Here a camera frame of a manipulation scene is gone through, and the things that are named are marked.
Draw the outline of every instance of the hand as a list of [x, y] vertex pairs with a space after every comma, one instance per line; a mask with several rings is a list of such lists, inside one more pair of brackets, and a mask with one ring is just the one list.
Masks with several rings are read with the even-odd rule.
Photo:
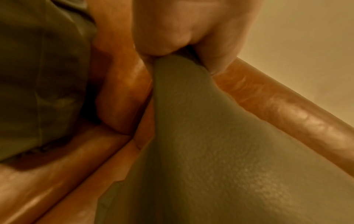
[[211, 74], [236, 58], [262, 0], [133, 0], [135, 48], [152, 72], [156, 57], [192, 45]]

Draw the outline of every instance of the green leather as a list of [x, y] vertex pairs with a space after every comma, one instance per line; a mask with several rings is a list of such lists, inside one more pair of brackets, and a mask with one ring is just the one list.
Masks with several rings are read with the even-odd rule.
[[0, 1], [0, 161], [69, 135], [96, 27], [82, 0]]
[[185, 51], [156, 61], [154, 98], [156, 136], [100, 223], [354, 223], [353, 179], [238, 106]]

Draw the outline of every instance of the wall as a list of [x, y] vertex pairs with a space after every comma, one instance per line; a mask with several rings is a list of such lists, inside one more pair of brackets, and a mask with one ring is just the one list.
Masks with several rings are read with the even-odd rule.
[[239, 56], [354, 126], [354, 1], [265, 0]]

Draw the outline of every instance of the beige wall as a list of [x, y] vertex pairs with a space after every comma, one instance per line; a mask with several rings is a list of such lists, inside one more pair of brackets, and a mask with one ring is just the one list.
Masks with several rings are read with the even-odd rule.
[[354, 126], [354, 0], [264, 0], [239, 56]]

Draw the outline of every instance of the person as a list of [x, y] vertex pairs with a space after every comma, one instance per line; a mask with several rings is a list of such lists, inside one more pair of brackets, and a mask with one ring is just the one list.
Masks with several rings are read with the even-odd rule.
[[[134, 0], [132, 36], [147, 69], [192, 45], [211, 74], [240, 51], [261, 0]], [[96, 32], [78, 0], [0, 2], [0, 161], [70, 136]]]

